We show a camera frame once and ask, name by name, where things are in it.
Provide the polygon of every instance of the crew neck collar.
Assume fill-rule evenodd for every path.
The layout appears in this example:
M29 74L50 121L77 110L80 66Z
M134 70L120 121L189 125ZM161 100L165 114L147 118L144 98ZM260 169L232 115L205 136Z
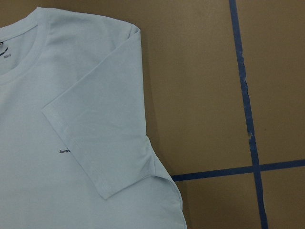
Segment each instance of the crew neck collar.
M30 51L15 68L0 75L0 86L24 75L38 60L49 29L49 24L46 20L46 10L47 8L37 7L27 17L20 21L0 28L0 41L5 43L6 40L19 36L37 26L35 41Z

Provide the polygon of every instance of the white t-shirt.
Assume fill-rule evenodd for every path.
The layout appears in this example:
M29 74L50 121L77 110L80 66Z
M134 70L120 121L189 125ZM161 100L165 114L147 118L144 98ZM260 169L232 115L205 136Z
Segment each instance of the white t-shirt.
M0 42L0 229L186 229L146 135L140 29L37 7Z

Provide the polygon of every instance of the blue tape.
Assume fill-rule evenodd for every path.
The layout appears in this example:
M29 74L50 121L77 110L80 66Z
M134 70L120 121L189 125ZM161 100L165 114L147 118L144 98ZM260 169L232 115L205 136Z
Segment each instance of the blue tape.
M296 160L296 161L286 161L286 162L278 162L272 164L260 165L261 171L269 171L283 168L293 168L305 166L305 160Z
M236 174L244 174L244 173L253 173L253 167L240 167L240 168L228 168L221 170L213 170L199 173L189 173L182 175L174 175L172 176L173 181L183 181L183 180L194 180L194 179L202 179L209 177L222 177Z
M229 4L230 4L230 11L231 11L233 32L234 32L234 42L235 42L236 57L237 57L237 62L238 62L239 78L240 78L240 84L241 84L241 88L242 88L242 95L243 95L243 101L244 101L244 113L245 113L245 117L246 117L248 135L250 137L249 145L250 145L251 159L252 159L252 165L253 165L253 170L254 170L254 181L255 181L255 187L256 187L259 214L260 214L260 219L261 219L261 226L262 226L262 229L268 229L267 215L266 215L266 211L264 208L262 177L261 177L261 171L260 171L260 166L259 166L255 134L254 134L254 124L253 124L253 119L252 119L250 97L248 94L248 85L246 82L246 70L245 70L245 66L244 66L243 47L242 47L242 39L241 39L240 29L239 29L236 1L229 0Z
M269 170L278 170L278 169L294 168L294 167L302 167L302 166L305 166L305 159L278 162L272 164L264 164L264 165L260 165L259 167L261 171L269 171ZM210 178L210 177L222 177L222 176L253 173L253 172L254 172L254 167L247 166L247 167L227 168L227 169L219 169L219 170L205 171L198 173L173 175L171 177L173 181L176 182L176 181L195 180L195 179Z

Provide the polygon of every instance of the t-shirt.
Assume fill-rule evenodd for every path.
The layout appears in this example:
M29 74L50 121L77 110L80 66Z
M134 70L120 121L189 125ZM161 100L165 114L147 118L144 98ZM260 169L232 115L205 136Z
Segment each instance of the t-shirt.
M146 135L140 29L37 7L0 42L0 229L186 229Z

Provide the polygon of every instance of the short sleeve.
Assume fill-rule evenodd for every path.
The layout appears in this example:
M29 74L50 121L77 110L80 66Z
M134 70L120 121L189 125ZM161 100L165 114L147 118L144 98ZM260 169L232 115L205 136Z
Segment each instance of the short sleeve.
M136 26L94 69L41 111L104 199L154 176Z

